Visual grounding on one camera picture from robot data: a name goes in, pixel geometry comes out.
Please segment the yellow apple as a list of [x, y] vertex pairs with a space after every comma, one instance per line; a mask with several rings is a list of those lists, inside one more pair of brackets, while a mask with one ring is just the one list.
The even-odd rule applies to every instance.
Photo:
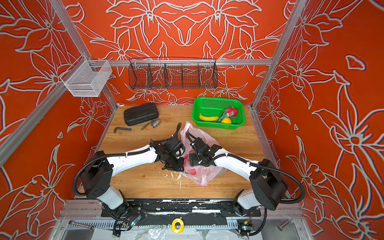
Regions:
[[225, 117], [221, 120], [221, 123], [223, 124], [231, 124], [232, 123], [232, 120], [228, 117]]

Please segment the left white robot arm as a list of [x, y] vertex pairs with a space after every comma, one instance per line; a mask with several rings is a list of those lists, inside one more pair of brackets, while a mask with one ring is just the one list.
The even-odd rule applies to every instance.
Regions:
[[126, 170], [161, 162], [163, 170], [184, 171], [185, 146], [178, 139], [182, 124], [178, 123], [176, 132], [168, 139], [151, 140], [150, 144], [121, 154], [96, 152], [75, 175], [72, 190], [77, 197], [98, 200], [104, 210], [116, 221], [128, 220], [134, 212], [124, 194], [111, 186], [112, 177]]

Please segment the pink plastic bag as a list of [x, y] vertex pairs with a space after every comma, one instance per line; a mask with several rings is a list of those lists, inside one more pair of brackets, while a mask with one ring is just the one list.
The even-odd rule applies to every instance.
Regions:
[[186, 122], [181, 131], [181, 141], [185, 147], [184, 171], [182, 175], [200, 186], [207, 186], [213, 179], [222, 176], [227, 172], [222, 167], [215, 166], [209, 162], [205, 153], [210, 147], [219, 145], [219, 142], [209, 134], [193, 127], [190, 122]]

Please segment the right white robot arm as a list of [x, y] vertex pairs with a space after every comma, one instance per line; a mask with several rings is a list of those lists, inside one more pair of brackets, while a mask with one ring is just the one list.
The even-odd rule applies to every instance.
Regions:
[[[235, 198], [236, 204], [244, 210], [262, 206], [264, 208], [263, 221], [257, 230], [249, 230], [248, 226], [240, 227], [237, 232], [241, 237], [259, 234], [267, 222], [268, 210], [276, 210], [279, 204], [296, 204], [304, 200], [306, 190], [301, 181], [287, 172], [276, 169], [271, 161], [263, 159], [261, 162], [257, 162], [244, 159], [226, 151], [219, 145], [209, 146], [202, 138], [197, 138], [190, 133], [186, 133], [186, 136], [195, 151], [190, 154], [192, 164], [221, 167], [249, 180], [252, 188], [248, 191], [241, 191]], [[299, 187], [300, 195], [298, 197], [285, 198], [289, 185], [284, 176]]]

